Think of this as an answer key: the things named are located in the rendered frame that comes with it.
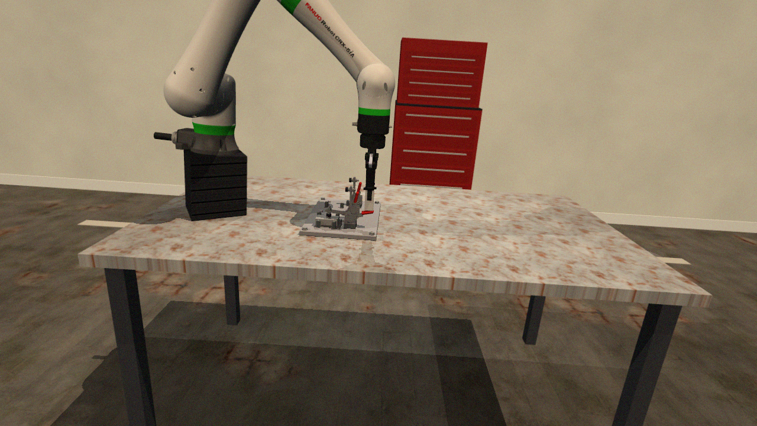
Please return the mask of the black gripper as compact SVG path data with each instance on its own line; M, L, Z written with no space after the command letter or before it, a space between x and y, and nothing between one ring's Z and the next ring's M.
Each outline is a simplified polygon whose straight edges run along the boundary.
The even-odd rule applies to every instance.
M375 173L377 168L377 161L379 154L376 153L376 149L383 149L386 147L386 136L383 137L367 137L361 133L360 146L368 149L368 153L365 153L365 168L367 168L367 181L365 182L365 211L373 211L374 196L375 196Z

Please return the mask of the toggle clamp with red handle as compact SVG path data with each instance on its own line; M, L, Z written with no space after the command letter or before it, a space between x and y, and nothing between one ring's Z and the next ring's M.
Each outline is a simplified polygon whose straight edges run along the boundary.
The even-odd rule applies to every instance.
M350 204L349 204L348 207L351 208L351 212L359 214L360 213L360 206L358 205L358 201L357 201L359 192L356 192L356 196L354 198L354 203L356 203L356 204L352 205L352 192L356 191L356 189L352 188L352 186L350 188L345 187L345 191L346 192L348 192L348 191L350 192Z

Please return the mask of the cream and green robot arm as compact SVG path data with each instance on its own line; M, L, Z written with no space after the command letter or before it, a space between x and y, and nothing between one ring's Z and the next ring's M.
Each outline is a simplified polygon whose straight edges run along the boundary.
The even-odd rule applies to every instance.
M195 35L163 85L169 107L192 118L193 128L155 132L154 138L172 141L176 149L190 149L192 153L239 153L234 137L235 80L225 70L259 2L210 1ZM358 133L367 137L389 133L390 102L395 89L389 66L363 45L329 0L277 2L313 33L357 82L358 120L352 125L357 126Z

